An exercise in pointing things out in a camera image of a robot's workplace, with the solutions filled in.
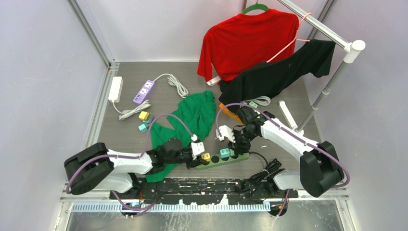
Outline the teal plug adapter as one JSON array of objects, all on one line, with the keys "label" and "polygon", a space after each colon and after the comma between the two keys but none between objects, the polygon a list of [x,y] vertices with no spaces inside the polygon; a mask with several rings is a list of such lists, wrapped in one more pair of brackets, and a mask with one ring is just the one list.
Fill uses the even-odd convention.
[{"label": "teal plug adapter", "polygon": [[141,133],[145,133],[150,129],[150,127],[151,127],[151,124],[143,123],[138,126],[138,129]]},{"label": "teal plug adapter", "polygon": [[220,149],[219,156],[223,160],[228,160],[230,157],[230,149],[229,148]]}]

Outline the green power strip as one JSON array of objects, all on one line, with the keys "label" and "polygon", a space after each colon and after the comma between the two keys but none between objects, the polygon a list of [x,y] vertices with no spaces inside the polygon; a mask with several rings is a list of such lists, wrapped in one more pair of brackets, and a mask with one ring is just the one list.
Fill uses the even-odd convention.
[{"label": "green power strip", "polygon": [[238,163],[249,159],[249,153],[243,153],[235,156],[229,156],[228,158],[221,158],[219,154],[212,155],[209,162],[201,164],[195,167],[196,170],[205,170],[215,167],[221,167],[228,164]]}]

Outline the yellow plug adapter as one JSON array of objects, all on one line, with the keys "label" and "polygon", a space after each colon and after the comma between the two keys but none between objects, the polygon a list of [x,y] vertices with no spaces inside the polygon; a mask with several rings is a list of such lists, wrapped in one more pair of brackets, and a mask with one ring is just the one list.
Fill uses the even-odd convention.
[{"label": "yellow plug adapter", "polygon": [[143,122],[150,124],[154,120],[154,116],[151,115],[149,112],[141,111],[138,118]]}]

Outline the purple power strip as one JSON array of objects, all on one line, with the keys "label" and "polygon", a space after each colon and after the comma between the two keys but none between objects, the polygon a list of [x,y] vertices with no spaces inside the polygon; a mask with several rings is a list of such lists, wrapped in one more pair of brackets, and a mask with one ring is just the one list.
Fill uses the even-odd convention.
[{"label": "purple power strip", "polygon": [[154,87],[155,82],[152,80],[147,80],[134,97],[133,102],[135,104],[142,104],[148,98],[150,92],[153,91]]}]

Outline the white power strip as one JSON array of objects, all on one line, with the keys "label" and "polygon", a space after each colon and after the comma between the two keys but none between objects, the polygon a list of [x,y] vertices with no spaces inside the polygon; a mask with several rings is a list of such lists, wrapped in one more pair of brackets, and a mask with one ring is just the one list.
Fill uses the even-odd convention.
[{"label": "white power strip", "polygon": [[108,95],[108,101],[112,103],[118,103],[120,101],[122,87],[123,87],[123,78],[113,77],[109,95]]}]

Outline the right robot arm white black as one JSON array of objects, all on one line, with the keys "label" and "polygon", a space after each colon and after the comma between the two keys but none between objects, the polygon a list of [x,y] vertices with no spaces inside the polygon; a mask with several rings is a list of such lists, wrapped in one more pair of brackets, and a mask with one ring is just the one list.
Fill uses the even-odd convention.
[{"label": "right robot arm white black", "polygon": [[270,196],[278,198],[288,189],[300,189],[311,196],[320,197],[344,180],[345,173],[330,142],[318,143],[308,139],[292,131],[267,111],[261,113],[241,107],[237,115],[244,128],[234,134],[236,142],[249,143],[261,137],[277,144],[299,163],[298,170],[282,170],[273,175],[273,181],[267,184]]}]

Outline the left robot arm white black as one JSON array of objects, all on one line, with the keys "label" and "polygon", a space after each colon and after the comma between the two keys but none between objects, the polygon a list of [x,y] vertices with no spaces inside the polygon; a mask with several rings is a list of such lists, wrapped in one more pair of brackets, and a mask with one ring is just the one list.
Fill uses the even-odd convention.
[{"label": "left robot arm white black", "polygon": [[157,174],[170,164],[195,167],[204,162],[201,158],[204,153],[204,143],[197,137],[187,147],[182,146],[181,140],[171,138],[143,153],[118,152],[98,142],[65,160],[66,192],[81,195],[92,190],[110,190],[133,199],[140,194],[137,175]]}]

